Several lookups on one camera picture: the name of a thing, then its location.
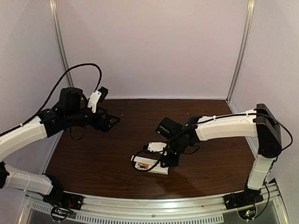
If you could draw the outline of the orange AA battery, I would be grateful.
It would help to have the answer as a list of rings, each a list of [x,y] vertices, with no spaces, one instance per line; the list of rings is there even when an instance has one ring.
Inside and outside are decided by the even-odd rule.
[[[148,164],[142,164],[142,163],[138,163],[137,167],[138,168],[143,168],[143,169],[148,169],[149,168]]]

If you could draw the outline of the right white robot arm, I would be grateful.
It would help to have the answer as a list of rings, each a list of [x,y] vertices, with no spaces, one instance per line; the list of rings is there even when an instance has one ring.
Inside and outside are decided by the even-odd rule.
[[[163,168],[178,166],[180,155],[185,149],[202,141],[256,137],[258,153],[245,189],[239,195],[241,199],[254,201],[261,192],[271,166],[287,149],[282,146],[282,128],[284,125],[274,117],[265,104],[257,104],[255,109],[241,113],[190,117],[184,125],[165,117],[156,128],[156,133],[167,140],[162,148],[160,164]]]

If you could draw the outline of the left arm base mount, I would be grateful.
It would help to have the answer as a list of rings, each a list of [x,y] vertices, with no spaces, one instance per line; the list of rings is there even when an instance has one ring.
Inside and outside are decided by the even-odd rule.
[[[80,211],[84,197],[82,195],[63,192],[60,196],[42,195],[43,201],[52,206],[51,218],[56,222],[62,222],[67,218],[74,218],[76,211]]]

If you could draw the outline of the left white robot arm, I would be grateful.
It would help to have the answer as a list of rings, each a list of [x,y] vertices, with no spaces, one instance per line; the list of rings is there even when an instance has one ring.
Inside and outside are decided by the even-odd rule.
[[[0,187],[36,192],[54,204],[64,200],[64,188],[52,175],[37,175],[9,166],[4,159],[23,147],[72,127],[91,126],[104,133],[120,122],[98,106],[108,94],[101,87],[86,98],[82,89],[63,88],[58,102],[50,109],[41,110],[29,122],[14,127],[12,131],[0,136]]]

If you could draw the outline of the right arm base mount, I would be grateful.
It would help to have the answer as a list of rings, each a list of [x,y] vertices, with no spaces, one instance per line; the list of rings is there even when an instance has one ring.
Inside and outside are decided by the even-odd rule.
[[[263,196],[261,190],[247,189],[226,194],[223,200],[226,210],[237,209],[239,218],[244,221],[253,221],[257,216],[256,204],[263,201]]]

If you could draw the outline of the white remote control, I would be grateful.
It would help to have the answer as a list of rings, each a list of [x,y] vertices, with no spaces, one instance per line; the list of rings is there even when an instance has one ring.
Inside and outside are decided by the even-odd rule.
[[[169,168],[162,168],[160,166],[160,163],[158,163],[155,166],[155,163],[157,162],[157,160],[132,155],[131,162],[133,163],[133,168],[139,172],[145,171],[145,172],[150,172],[150,173],[154,173],[154,174],[168,175]],[[148,164],[149,168],[148,169],[138,168],[137,167],[138,163]]]

